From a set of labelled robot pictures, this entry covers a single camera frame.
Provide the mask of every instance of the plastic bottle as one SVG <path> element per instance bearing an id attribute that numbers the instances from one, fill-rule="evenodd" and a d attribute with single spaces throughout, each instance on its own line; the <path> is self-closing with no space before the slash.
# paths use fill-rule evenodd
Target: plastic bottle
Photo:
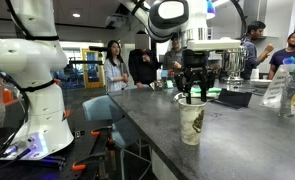
<path id="1" fill-rule="evenodd" d="M 295 115 L 295 70 L 285 78 L 285 86 L 280 101 L 279 116 L 293 117 Z"/>

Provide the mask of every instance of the cable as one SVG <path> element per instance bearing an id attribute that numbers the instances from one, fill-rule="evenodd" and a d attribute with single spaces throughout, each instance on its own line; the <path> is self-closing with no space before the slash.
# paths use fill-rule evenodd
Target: cable
<path id="1" fill-rule="evenodd" d="M 14 137 L 15 137 L 15 135 L 16 135 L 17 132 L 18 132 L 18 131 L 16 131 L 15 133 L 13 133 L 13 134 L 8 138 L 8 140 L 7 140 L 3 145 L 0 146 L 0 157 L 1 157 L 1 156 L 3 155 L 3 153 L 6 151 L 7 147 L 11 144 L 11 142 L 13 141 L 13 139 L 14 139 Z"/>
<path id="2" fill-rule="evenodd" d="M 245 31 L 247 29 L 246 16 L 244 15 L 244 11 L 238 3 L 239 0 L 230 0 L 230 1 L 234 4 L 234 6 L 240 16 L 240 20 L 241 20 L 241 24 L 242 24 L 240 36 L 241 36 L 241 39 L 243 39 L 244 35 L 245 35 Z"/>
<path id="3" fill-rule="evenodd" d="M 30 40 L 34 40 L 34 37 L 30 34 L 30 32 L 27 30 L 27 28 L 23 25 L 23 23 L 20 21 L 20 19 L 18 18 L 14 7 L 12 5 L 12 3 L 10 2 L 10 0 L 6 0 L 6 4 L 8 6 L 9 12 L 12 16 L 12 18 L 14 19 L 16 25 L 18 26 L 18 28 L 22 31 L 22 33 L 24 34 L 26 39 L 30 39 Z"/>
<path id="4" fill-rule="evenodd" d="M 0 170 L 13 164 L 14 162 L 18 161 L 19 159 L 21 159 L 22 157 L 26 156 L 27 154 L 29 154 L 32 150 L 36 149 L 36 146 L 32 145 L 30 146 L 28 149 L 26 149 L 25 151 L 23 151 L 22 153 L 20 153 L 14 160 L 9 161 L 8 163 L 2 165 L 0 167 Z"/>
<path id="5" fill-rule="evenodd" d="M 14 152 L 17 152 L 19 148 L 24 148 L 26 146 L 26 142 L 19 140 L 15 144 L 12 144 L 9 148 L 6 149 L 3 157 L 7 157 Z"/>

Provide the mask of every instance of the white robotic arm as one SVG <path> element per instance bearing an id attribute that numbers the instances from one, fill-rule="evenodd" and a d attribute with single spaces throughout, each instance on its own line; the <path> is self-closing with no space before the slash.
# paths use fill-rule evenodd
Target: white robotic arm
<path id="1" fill-rule="evenodd" d="M 51 72 L 63 69 L 67 57 L 62 51 L 54 23 L 52 0 L 6 0 L 12 19 L 26 39 L 0 40 L 0 71 L 10 75 L 25 91 L 29 100 L 28 120 L 12 144 L 25 142 L 25 148 L 36 147 L 24 160 L 39 160 L 73 141 L 61 88 L 53 83 Z"/>
<path id="2" fill-rule="evenodd" d="M 182 47 L 182 62 L 186 83 L 177 87 L 187 93 L 191 103 L 190 90 L 194 84 L 201 88 L 201 100 L 206 101 L 206 91 L 213 86 L 214 74 L 208 73 L 208 51 L 237 49 L 240 40 L 207 40 L 206 0 L 156 0 L 147 12 L 144 0 L 119 0 L 146 27 L 156 42 L 170 39 L 172 33 L 179 33 Z"/>
<path id="3" fill-rule="evenodd" d="M 206 0 L 156 0 L 149 6 L 144 0 L 118 0 L 147 29 L 156 42 L 168 41 L 179 33 L 182 47 L 197 51 L 238 48 L 239 40 L 207 40 Z"/>

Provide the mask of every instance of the hand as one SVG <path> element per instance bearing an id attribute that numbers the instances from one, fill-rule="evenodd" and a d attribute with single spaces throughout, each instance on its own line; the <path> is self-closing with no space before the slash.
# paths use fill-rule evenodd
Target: hand
<path id="1" fill-rule="evenodd" d="M 181 64 L 179 64 L 177 61 L 174 62 L 174 68 L 181 69 Z"/>
<path id="2" fill-rule="evenodd" d="M 150 62 L 150 57 L 147 54 L 143 55 L 143 61 L 144 62 Z"/>
<path id="3" fill-rule="evenodd" d="M 267 51 L 268 53 L 270 53 L 273 50 L 274 50 L 274 45 L 271 43 L 269 43 L 265 48 L 265 51 Z"/>
<path id="4" fill-rule="evenodd" d="M 143 85 L 141 82 L 136 83 L 136 85 L 137 85 L 137 87 L 140 88 L 140 89 L 141 89 L 141 88 L 144 88 L 144 85 Z"/>
<path id="5" fill-rule="evenodd" d="M 124 82 L 128 82 L 128 76 L 127 76 L 127 74 L 123 74 L 123 81 Z"/>

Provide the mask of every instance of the cup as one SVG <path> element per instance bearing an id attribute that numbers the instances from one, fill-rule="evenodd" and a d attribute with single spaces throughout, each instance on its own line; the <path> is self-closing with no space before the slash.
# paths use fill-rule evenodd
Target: cup
<path id="1" fill-rule="evenodd" d="M 180 138 L 188 145 L 200 143 L 200 135 L 204 119 L 205 102 L 200 99 L 192 99 L 191 104 L 186 103 L 186 99 L 179 101 L 180 112 Z"/>
<path id="2" fill-rule="evenodd" d="M 157 80 L 157 81 L 150 83 L 150 87 L 154 91 L 162 91 L 165 88 L 165 82 L 162 80 Z"/>
<path id="3" fill-rule="evenodd" d="M 259 69 L 253 69 L 250 76 L 251 80 L 259 79 Z"/>

